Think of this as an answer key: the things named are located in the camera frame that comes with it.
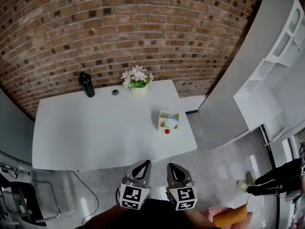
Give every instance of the orange object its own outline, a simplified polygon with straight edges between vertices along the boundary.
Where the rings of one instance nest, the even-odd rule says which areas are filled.
[[[220,228],[225,228],[232,224],[245,221],[247,219],[247,204],[236,209],[224,211],[213,217],[213,224]]]

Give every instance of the gray wall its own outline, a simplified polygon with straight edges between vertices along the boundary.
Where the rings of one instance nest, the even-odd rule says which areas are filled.
[[[0,89],[0,151],[32,163],[34,122]]]

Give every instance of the gray round object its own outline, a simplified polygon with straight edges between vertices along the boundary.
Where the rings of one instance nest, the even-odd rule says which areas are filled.
[[[113,96],[116,96],[116,95],[118,95],[119,93],[120,93],[120,91],[117,90],[117,89],[115,89],[115,90],[113,90],[113,91],[111,92],[111,94],[112,94]]]

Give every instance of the white table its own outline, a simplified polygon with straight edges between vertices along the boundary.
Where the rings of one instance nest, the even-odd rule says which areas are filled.
[[[119,90],[117,96],[113,90]],[[160,110],[179,113],[179,128],[157,130]],[[41,99],[32,163],[36,169],[93,170],[129,166],[195,150],[197,144],[172,80],[148,85],[143,98],[122,85]]]

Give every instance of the person's leg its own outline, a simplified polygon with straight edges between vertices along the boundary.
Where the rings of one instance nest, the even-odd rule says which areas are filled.
[[[294,159],[281,167],[275,168],[267,172],[262,177],[256,179],[255,184],[260,185],[268,181],[276,179],[278,181],[286,180],[300,173],[301,159]]]
[[[247,189],[249,187],[249,185],[245,184],[244,182],[242,181],[238,181],[237,184],[237,189],[242,192],[242,193],[246,193],[247,192]]]
[[[256,185],[256,176],[253,171],[248,172],[248,180],[249,180],[249,185],[250,186],[255,186]]]
[[[250,186],[247,188],[247,193],[253,195],[267,195],[267,194],[280,194],[288,191],[295,191],[301,189],[301,178],[299,176],[293,179],[278,182],[277,180],[268,182],[260,186]]]

